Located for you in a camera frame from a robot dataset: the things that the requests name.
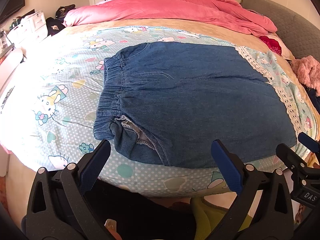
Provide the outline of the blue denim pants lace hem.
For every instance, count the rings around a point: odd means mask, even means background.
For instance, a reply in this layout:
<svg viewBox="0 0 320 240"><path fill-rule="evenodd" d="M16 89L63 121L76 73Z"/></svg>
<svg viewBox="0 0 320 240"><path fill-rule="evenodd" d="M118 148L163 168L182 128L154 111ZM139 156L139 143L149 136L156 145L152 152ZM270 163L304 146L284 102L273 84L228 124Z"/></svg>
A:
<svg viewBox="0 0 320 240"><path fill-rule="evenodd" d="M233 47L179 42L142 43L104 60L93 134L128 159L182 168L215 167L216 139L244 162L297 143L270 81Z"/></svg>

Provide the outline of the olive green clothing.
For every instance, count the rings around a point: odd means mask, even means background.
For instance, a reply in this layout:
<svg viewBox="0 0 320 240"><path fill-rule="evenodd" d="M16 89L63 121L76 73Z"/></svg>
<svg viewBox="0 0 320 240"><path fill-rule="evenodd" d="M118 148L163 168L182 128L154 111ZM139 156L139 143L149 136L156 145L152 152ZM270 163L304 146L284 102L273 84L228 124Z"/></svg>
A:
<svg viewBox="0 0 320 240"><path fill-rule="evenodd" d="M195 240L206 239L228 212L227 208L211 204L203 197L191 198L190 205L196 221Z"/></svg>

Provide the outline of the pink fluffy garment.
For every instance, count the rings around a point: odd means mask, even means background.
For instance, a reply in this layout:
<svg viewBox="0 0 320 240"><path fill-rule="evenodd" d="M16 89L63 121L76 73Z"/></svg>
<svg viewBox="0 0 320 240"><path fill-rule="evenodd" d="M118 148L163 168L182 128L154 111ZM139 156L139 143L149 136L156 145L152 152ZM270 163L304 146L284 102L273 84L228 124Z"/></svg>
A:
<svg viewBox="0 0 320 240"><path fill-rule="evenodd" d="M320 93L319 62L311 55L291 61L291 68L299 82L314 89L316 96Z"/></svg>

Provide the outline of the red patterned pillow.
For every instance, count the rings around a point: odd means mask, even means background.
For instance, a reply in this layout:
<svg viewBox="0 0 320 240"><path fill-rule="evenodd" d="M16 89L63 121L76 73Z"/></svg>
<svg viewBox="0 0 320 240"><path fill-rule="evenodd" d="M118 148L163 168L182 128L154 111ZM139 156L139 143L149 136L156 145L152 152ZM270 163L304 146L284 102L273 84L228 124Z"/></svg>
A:
<svg viewBox="0 0 320 240"><path fill-rule="evenodd" d="M262 40L272 52L281 56L282 48L277 40L267 36L260 36L259 39Z"/></svg>

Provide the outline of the grey quilted headboard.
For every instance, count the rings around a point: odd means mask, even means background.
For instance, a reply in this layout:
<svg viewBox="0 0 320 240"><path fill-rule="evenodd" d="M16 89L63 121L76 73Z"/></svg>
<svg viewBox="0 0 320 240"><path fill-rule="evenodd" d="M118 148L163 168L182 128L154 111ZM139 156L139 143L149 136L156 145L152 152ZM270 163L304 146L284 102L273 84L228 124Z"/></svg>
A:
<svg viewBox="0 0 320 240"><path fill-rule="evenodd" d="M278 29L277 35L295 58L311 55L319 60L320 31L303 16L271 0L241 0L240 4L271 19Z"/></svg>

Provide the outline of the beige bed blanket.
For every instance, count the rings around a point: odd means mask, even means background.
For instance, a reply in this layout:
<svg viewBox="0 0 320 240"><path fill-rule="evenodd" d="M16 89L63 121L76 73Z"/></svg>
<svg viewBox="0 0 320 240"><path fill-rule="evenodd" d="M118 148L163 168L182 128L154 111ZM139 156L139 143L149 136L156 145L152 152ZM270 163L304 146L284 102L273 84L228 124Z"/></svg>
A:
<svg viewBox="0 0 320 240"><path fill-rule="evenodd" d="M146 25L152 27L168 27L172 29L184 30L196 34L207 35L215 38L219 38L237 46L247 46L249 48L255 49L257 51L267 53L269 48L264 42L253 35L246 35L242 33L237 33L235 31L211 25L201 22L188 21L188 20L177 20L177 19L141 19L141 20L118 20L111 22L101 22L96 24L85 24L77 25L72 27L67 27L63 29L62 33L64 35L71 35L75 33L87 32L89 30L103 30L113 27L126 27L131 25ZM319 113L313 106L308 97L304 87L299 83L295 73L292 71L290 64L283 59L281 56L274 54L277 58L277 63L281 66L283 71L287 74L290 80L299 88L303 100L312 110L316 123L317 123L317 136L316 140L319 140Z"/></svg>

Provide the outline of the pink duvet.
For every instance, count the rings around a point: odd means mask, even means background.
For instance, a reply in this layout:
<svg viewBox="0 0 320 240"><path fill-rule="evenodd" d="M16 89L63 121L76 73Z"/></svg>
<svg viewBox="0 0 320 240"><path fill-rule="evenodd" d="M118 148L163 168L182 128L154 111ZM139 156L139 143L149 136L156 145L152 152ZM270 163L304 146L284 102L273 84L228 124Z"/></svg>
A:
<svg viewBox="0 0 320 240"><path fill-rule="evenodd" d="M111 0L69 11L64 25L148 18L196 21L254 36L277 31L271 19L244 9L236 0Z"/></svg>

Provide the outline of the white drawer unit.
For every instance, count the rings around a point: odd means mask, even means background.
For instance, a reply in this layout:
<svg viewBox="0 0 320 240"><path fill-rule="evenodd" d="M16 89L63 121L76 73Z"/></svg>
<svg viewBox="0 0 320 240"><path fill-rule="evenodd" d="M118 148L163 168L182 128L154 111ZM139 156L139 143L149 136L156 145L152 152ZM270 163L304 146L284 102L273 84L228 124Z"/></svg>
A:
<svg viewBox="0 0 320 240"><path fill-rule="evenodd" d="M44 40L48 36L46 19L42 10L22 18L19 25L8 33L8 39L18 46Z"/></svg>

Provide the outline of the black bag on floor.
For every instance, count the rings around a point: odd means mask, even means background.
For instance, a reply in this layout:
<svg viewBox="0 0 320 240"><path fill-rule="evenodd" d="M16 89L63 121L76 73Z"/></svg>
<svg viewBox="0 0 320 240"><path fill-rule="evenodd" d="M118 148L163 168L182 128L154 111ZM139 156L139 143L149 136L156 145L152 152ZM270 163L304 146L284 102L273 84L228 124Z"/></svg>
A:
<svg viewBox="0 0 320 240"><path fill-rule="evenodd" d="M55 17L49 17L46 19L46 26L48 30L48 36L54 36L65 28L63 25L64 19L67 13L76 8L75 4L59 7L55 13Z"/></svg>

